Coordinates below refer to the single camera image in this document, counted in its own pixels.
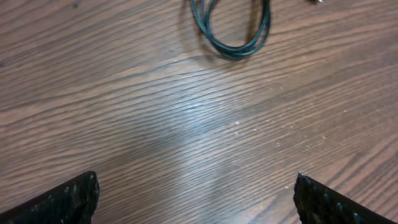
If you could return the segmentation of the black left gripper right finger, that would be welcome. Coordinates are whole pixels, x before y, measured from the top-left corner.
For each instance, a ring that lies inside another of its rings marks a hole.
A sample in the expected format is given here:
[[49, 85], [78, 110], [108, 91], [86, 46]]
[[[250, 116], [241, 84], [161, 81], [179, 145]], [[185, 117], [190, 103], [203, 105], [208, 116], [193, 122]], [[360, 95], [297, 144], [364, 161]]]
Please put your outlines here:
[[293, 200], [303, 224], [396, 224], [301, 173]]

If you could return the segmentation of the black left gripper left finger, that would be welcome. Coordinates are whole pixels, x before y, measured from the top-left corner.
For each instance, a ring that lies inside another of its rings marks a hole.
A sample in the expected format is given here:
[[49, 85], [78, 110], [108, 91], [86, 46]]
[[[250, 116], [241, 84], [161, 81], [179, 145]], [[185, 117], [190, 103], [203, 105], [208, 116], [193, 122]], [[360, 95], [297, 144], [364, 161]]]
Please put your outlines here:
[[91, 224], [100, 196], [90, 170], [1, 213], [1, 224]]

